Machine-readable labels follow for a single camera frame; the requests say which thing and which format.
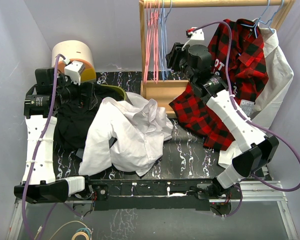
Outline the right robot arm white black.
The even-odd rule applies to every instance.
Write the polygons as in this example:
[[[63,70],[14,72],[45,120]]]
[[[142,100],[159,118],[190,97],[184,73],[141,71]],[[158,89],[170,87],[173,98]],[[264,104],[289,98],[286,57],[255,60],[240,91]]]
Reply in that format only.
[[[225,198],[233,185],[272,160],[279,145],[278,139],[275,136],[268,137],[251,126],[239,106],[232,104],[228,85],[210,71],[212,57],[206,46],[174,43],[166,61],[170,69],[180,71],[189,78],[190,88],[199,102],[221,119],[241,150],[241,154],[231,160],[231,164],[213,179],[209,187],[216,197]]]

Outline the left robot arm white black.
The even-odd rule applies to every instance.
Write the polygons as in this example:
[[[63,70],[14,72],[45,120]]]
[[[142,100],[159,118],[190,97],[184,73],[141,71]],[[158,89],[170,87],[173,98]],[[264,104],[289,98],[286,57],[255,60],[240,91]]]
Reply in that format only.
[[[14,195],[30,204],[64,203],[69,197],[86,200],[93,187],[87,176],[56,179],[54,173],[54,132],[57,108],[78,95],[79,87],[54,68],[35,70],[36,84],[26,93],[24,116],[27,126],[27,159],[22,182]]]

